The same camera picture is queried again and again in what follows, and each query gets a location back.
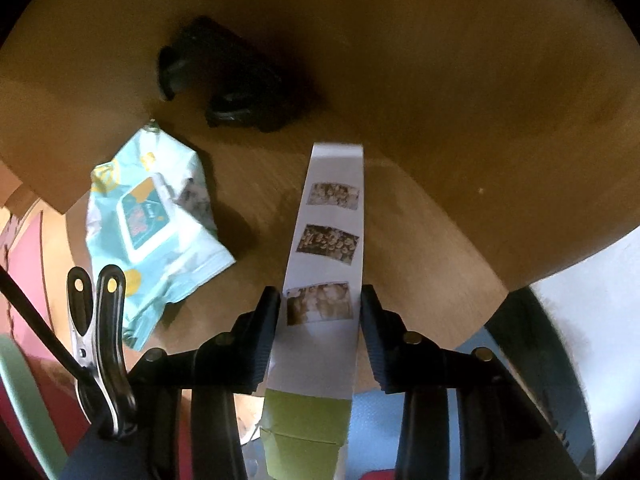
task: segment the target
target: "white surface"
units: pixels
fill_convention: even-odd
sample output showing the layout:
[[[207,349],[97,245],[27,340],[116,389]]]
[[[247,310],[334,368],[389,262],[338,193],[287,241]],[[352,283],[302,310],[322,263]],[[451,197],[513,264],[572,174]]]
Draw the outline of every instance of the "white surface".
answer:
[[[640,228],[531,288],[580,381],[601,474],[640,419]]]
[[[333,182],[360,189],[358,209],[307,205],[313,184]],[[330,226],[359,237],[351,265],[296,251],[306,225]],[[315,144],[306,174],[283,291],[318,283],[348,282],[353,319],[287,326],[285,294],[271,351],[267,387],[292,394],[351,399],[358,343],[364,249],[362,146]]]

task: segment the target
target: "wet wipes package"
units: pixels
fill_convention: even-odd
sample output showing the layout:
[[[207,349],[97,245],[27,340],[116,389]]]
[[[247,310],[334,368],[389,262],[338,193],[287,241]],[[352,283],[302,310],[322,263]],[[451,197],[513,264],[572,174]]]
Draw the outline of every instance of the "wet wipes package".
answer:
[[[126,277],[122,336],[134,350],[167,303],[235,261],[217,240],[198,155],[155,123],[92,172],[86,227],[94,274],[116,264]]]

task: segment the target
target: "printed picture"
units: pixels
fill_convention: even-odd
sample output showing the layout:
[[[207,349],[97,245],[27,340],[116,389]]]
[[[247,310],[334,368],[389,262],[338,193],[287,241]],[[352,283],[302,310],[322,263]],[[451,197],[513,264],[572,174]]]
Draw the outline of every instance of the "printed picture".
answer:
[[[317,182],[311,187],[307,205],[337,205],[356,211],[360,191],[353,186],[334,182]]]
[[[348,283],[322,283],[287,291],[287,325],[353,319]]]
[[[353,261],[358,237],[335,227],[308,224],[296,249],[299,253],[318,254],[347,265]]]

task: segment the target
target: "table surface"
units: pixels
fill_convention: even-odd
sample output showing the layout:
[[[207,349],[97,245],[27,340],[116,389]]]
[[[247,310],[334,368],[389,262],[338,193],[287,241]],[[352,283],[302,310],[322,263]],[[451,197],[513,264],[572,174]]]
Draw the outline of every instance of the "table surface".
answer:
[[[198,14],[295,70],[308,113],[265,135],[208,129],[197,92],[160,102],[157,52]],[[238,262],[167,309],[169,351],[282,283],[314,142],[364,145],[364,281],[448,348],[640,223],[640,48],[608,0],[34,0],[0,50],[0,110],[3,160],[60,211],[151,117],[198,150]]]

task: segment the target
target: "wipes package lid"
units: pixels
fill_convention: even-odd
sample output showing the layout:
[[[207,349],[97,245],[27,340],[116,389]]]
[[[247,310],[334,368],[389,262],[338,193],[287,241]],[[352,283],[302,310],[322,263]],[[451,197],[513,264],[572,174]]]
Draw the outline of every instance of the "wipes package lid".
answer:
[[[140,350],[167,303],[183,300],[235,260],[217,240],[198,155],[155,123],[91,177],[92,267],[95,274],[107,264],[123,270],[123,341]]]

